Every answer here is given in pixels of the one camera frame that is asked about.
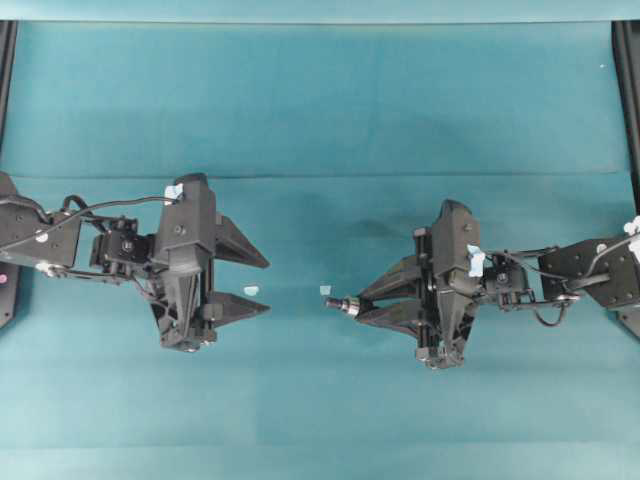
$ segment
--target gripper jaw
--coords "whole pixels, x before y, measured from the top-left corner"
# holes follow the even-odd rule
[[[258,268],[269,266],[269,261],[229,217],[218,213],[216,226],[216,259]]]

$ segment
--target robotic arm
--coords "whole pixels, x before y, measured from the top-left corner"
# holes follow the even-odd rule
[[[635,313],[640,307],[640,264],[634,253],[639,229],[634,222],[625,227],[627,236],[565,248],[485,253],[478,247],[479,226],[469,209],[446,200],[431,228],[414,232],[415,255],[402,259],[359,295],[328,298],[326,305],[365,325],[411,335],[417,341],[416,358],[433,369],[463,364],[476,310],[482,305],[504,312],[531,310],[541,324],[555,327],[586,292],[618,312],[640,336],[640,315]],[[538,261],[538,268],[527,263],[531,259]],[[540,275],[543,300],[536,299],[526,269]],[[375,303],[406,297],[384,307]],[[556,309],[557,320],[545,320],[541,309]]]
[[[94,214],[100,208],[151,201],[164,202],[154,234],[139,234],[136,219]],[[91,250],[93,271],[74,269],[82,224],[99,232]],[[163,347],[194,352],[216,340],[217,327],[269,309],[216,292],[214,259],[269,266],[231,219],[217,212],[203,174],[176,179],[159,197],[87,206],[71,195],[59,211],[48,213],[18,195],[10,177],[0,173],[0,271],[13,268],[17,278],[15,266],[26,266],[55,278],[132,282],[151,305]]]

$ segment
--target black cable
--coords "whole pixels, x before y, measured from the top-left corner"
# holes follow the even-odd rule
[[[69,210],[69,207],[71,206],[71,202],[75,202],[76,205],[78,205],[78,207],[80,208],[87,208],[87,202],[85,202],[82,197],[78,196],[78,195],[69,195],[68,197],[66,197],[64,199],[64,202],[62,202],[62,210]],[[91,220],[89,221],[89,223],[95,227],[96,230],[98,230],[100,233],[107,233],[107,229],[104,227],[104,225],[102,224],[102,222],[98,219],[93,219],[93,212],[88,212],[87,216],[91,217]]]
[[[55,229],[60,228],[63,225],[66,225],[67,223],[74,221],[76,218],[81,217],[83,215],[87,215],[88,213],[91,213],[92,210],[99,210],[101,208],[108,208],[108,207],[120,207],[120,206],[125,206],[125,205],[138,205],[140,203],[147,203],[147,202],[171,202],[171,203],[174,203],[175,200],[172,199],[172,198],[167,198],[167,197],[151,196],[151,197],[136,198],[136,199],[133,199],[133,200],[113,200],[111,202],[102,202],[102,203],[96,203],[94,205],[89,205],[86,208],[82,208],[82,209],[78,210],[77,212],[72,213],[67,218],[62,219],[61,221],[59,221],[55,225],[52,225],[49,228],[46,228],[46,229],[44,229],[44,230],[42,230],[40,232],[34,232],[31,235],[28,235],[26,237],[20,238],[18,240],[14,240],[13,242],[9,242],[9,243],[5,243],[4,245],[0,245],[0,251],[7,250],[9,248],[15,248],[15,247],[17,247],[19,245],[23,245],[23,244],[25,244],[27,242],[30,242],[30,241],[34,240],[36,237],[40,237],[42,235],[46,235],[48,233],[51,233]]]
[[[602,257],[607,255],[608,253],[611,253],[615,249],[620,248],[623,245],[626,245],[627,243],[631,243],[633,240],[636,240],[638,238],[640,238],[640,232],[634,233],[633,235],[629,235],[628,237],[623,238],[619,242],[614,243],[613,245],[605,248],[603,251],[598,253],[595,257],[591,259],[591,263],[589,264],[589,268],[587,269],[587,272],[584,274],[584,277],[586,278],[591,276],[591,274],[596,268],[596,265],[598,264],[600,259],[602,259]]]
[[[78,207],[80,207],[80,208],[87,208],[87,206],[88,206],[87,202],[85,202],[82,199],[82,197],[80,197],[78,195],[69,195],[62,202],[62,209],[63,210],[69,210],[69,207],[71,206],[71,202],[75,202],[75,204],[78,205]]]
[[[541,325],[544,325],[545,327],[549,327],[549,328],[557,327],[558,325],[560,325],[564,320],[566,313],[567,313],[567,306],[565,304],[562,304],[562,306],[560,307],[560,313],[558,314],[558,319],[554,323],[551,323],[551,322],[547,322],[544,318],[542,318],[542,315],[540,315],[537,308],[533,309],[533,316],[536,318],[536,320],[538,320],[538,322],[540,322]]]
[[[47,215],[47,212],[42,208],[42,205],[35,200],[23,197],[22,195],[3,195],[0,197],[0,205],[16,205],[18,207],[28,208],[35,211],[43,223],[51,223],[51,217]]]
[[[487,255],[491,255],[492,257],[495,255],[499,255],[502,257],[506,257],[510,260],[513,260],[514,262],[516,262],[519,265],[522,265],[525,268],[528,268],[529,270],[532,270],[534,272],[536,272],[539,275],[542,275],[544,277],[549,277],[549,278],[555,278],[557,280],[571,280],[571,278],[569,277],[565,277],[564,275],[556,275],[555,273],[549,273],[549,272],[544,272],[536,267],[534,267],[533,265],[530,265],[529,263],[525,262],[524,260],[522,260],[521,258],[518,258],[515,255],[512,255],[509,252],[506,251],[491,251],[491,252],[487,252]]]

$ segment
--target teal fabric surface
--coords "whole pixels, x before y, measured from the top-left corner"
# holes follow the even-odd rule
[[[3,0],[0,17],[183,23],[496,23],[640,17],[635,0]]]
[[[94,202],[154,194],[169,180],[19,179],[17,186],[54,207],[63,192]],[[261,271],[220,262],[218,288],[241,293],[258,285],[257,300],[272,311],[221,329],[210,349],[183,355],[159,347],[149,308],[133,288],[27,273],[23,314],[0,332],[0,447],[10,473],[63,478],[61,471],[88,469],[94,476],[100,467],[103,478],[113,469],[117,478],[136,478],[135,452],[152,455],[152,447],[155,478],[202,478],[209,455],[220,478],[257,475],[249,465],[270,458],[266,478],[322,478],[333,468],[342,478],[407,478],[423,469],[439,478],[537,478],[539,459],[529,458],[525,469],[524,458],[557,458],[558,451],[580,465],[565,458],[545,469],[547,478],[636,471],[625,452],[639,440],[629,427],[640,421],[640,349],[593,301],[580,302],[553,330],[525,312],[482,309],[466,365],[432,372],[414,360],[411,338],[326,311],[319,295],[321,284],[356,292],[410,253],[410,232],[431,223],[447,197],[473,208],[486,248],[617,233],[633,216],[627,174],[211,185],[221,210],[273,265]],[[130,213],[143,231],[156,228],[158,207]],[[78,448],[90,450],[69,453]],[[242,455],[227,456],[232,448]],[[172,465],[163,452],[205,458]],[[324,455],[327,463],[319,461]],[[423,463],[440,455],[435,465]],[[456,455],[465,461],[453,461]]]
[[[625,170],[610,30],[21,24],[2,165],[39,177]]]
[[[319,294],[411,253],[445,198],[486,249],[621,233],[609,28],[21,25],[0,161],[20,192],[56,208],[205,171],[272,263],[219,262],[217,288],[272,310],[185,355],[131,286],[26,271],[0,478],[636,478],[640,345],[592,300],[551,330],[482,308],[465,366],[432,372]],[[105,212],[152,231],[159,211]]]

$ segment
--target screw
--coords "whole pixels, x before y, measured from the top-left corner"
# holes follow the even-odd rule
[[[133,251],[133,242],[131,240],[124,240],[122,242],[122,250],[131,253]]]

